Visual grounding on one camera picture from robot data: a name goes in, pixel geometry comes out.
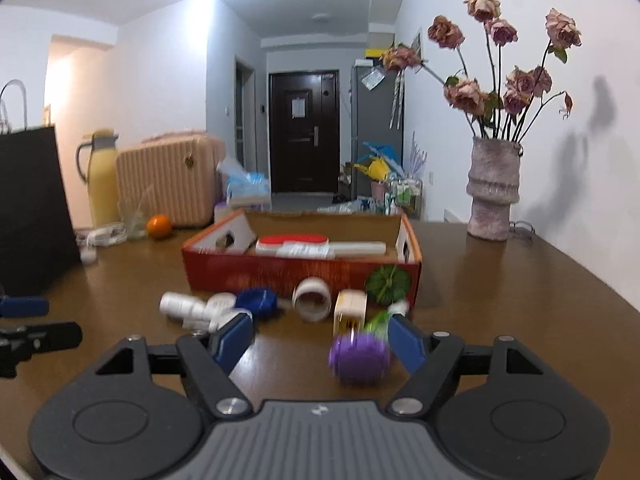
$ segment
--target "dark brown door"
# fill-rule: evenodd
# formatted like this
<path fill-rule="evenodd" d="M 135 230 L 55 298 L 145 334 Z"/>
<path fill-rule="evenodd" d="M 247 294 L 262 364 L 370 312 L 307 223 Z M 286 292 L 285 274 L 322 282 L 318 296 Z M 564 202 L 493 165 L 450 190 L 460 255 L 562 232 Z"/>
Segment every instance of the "dark brown door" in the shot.
<path fill-rule="evenodd" d="M 340 173 L 338 72 L 271 75 L 271 187 L 336 192 Z"/>

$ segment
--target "white logo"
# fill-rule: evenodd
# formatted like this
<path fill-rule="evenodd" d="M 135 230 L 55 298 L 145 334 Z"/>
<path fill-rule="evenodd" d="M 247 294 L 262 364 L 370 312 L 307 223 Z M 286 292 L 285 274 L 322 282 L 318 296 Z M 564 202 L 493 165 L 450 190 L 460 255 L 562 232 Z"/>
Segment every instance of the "white logo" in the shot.
<path fill-rule="evenodd" d="M 323 416 L 325 413 L 329 413 L 329 408 L 324 404 L 318 404 L 317 408 L 311 410 L 311 413 L 317 416 Z"/>

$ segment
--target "purple lid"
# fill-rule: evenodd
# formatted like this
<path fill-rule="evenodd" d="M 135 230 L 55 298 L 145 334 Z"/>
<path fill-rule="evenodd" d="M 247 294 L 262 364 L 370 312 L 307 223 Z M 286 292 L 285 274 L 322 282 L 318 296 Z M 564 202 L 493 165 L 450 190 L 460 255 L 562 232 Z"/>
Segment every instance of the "purple lid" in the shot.
<path fill-rule="evenodd" d="M 329 352 L 329 366 L 345 381 L 375 382 L 388 371 L 389 348 L 370 333 L 338 336 Z"/>

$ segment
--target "doorway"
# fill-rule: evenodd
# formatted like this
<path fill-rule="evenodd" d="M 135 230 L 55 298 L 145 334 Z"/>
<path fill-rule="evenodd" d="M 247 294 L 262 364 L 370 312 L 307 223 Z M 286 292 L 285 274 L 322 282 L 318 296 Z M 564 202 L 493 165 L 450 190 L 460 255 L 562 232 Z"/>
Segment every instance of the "doorway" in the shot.
<path fill-rule="evenodd" d="M 273 192 L 335 193 L 340 173 L 339 72 L 270 75 Z"/>
<path fill-rule="evenodd" d="M 236 60 L 236 159 L 247 171 L 257 171 L 255 140 L 255 70 Z"/>

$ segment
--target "pink suitcase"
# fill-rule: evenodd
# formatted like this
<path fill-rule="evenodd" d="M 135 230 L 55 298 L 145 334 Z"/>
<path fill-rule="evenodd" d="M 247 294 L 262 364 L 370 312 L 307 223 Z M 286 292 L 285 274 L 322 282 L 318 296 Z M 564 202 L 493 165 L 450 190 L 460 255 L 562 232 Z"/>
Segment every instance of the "pink suitcase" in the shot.
<path fill-rule="evenodd" d="M 137 207 L 146 193 L 145 213 L 166 214 L 176 227 L 207 225 L 222 199 L 216 166 L 224 157 L 225 143 L 204 132 L 164 134 L 121 150 L 120 202 Z"/>

